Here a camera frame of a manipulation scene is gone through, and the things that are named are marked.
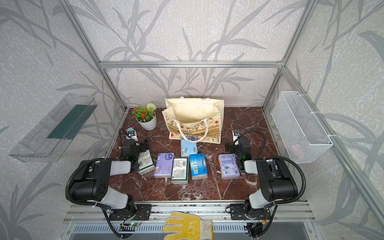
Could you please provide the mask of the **cream floral canvas tote bag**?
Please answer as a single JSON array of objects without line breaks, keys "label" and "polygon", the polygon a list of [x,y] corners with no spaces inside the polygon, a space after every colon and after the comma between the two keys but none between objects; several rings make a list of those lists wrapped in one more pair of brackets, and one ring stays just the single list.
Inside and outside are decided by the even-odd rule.
[{"label": "cream floral canvas tote bag", "polygon": [[220,144],[224,121],[223,100],[210,98],[166,99],[162,111],[170,140]]}]

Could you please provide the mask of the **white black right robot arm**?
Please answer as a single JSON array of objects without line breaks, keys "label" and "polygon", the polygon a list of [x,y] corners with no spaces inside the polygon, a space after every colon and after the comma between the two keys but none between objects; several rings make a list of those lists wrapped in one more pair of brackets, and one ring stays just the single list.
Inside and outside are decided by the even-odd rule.
[{"label": "white black right robot arm", "polygon": [[[256,133],[263,138],[258,158],[252,158],[251,141],[244,137],[248,133]],[[234,156],[237,171],[254,174],[259,178],[260,189],[250,194],[243,204],[247,215],[295,202],[302,197],[307,187],[305,174],[294,161],[282,156],[259,158],[266,144],[267,139],[263,132],[241,133],[234,130],[233,142],[225,145],[226,152]]]}]

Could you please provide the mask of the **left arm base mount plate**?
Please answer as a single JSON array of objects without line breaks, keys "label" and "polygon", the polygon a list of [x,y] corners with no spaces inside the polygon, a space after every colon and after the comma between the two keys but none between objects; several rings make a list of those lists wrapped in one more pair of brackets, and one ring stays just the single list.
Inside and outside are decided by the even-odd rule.
[{"label": "left arm base mount plate", "polygon": [[151,204],[137,204],[133,210],[112,210],[109,215],[110,221],[148,221],[152,210]]}]

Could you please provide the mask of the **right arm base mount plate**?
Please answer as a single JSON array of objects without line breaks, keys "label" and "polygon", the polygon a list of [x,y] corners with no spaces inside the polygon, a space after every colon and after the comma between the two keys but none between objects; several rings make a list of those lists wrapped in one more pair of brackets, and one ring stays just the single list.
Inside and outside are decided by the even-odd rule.
[{"label": "right arm base mount plate", "polygon": [[253,209],[243,204],[230,204],[225,208],[225,212],[231,215],[232,220],[256,220],[267,221],[270,219],[270,211],[266,209]]}]

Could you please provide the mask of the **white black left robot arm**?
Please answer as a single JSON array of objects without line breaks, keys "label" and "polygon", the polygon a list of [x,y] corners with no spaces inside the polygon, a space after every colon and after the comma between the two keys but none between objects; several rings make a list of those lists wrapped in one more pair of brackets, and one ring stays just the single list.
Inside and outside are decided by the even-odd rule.
[{"label": "white black left robot arm", "polygon": [[97,158],[82,161],[70,176],[65,189],[68,201],[76,205],[97,206],[102,210],[136,213],[133,197],[109,186],[111,176],[125,175],[139,167],[139,155],[149,149],[149,142],[127,140],[122,146],[124,160]]}]

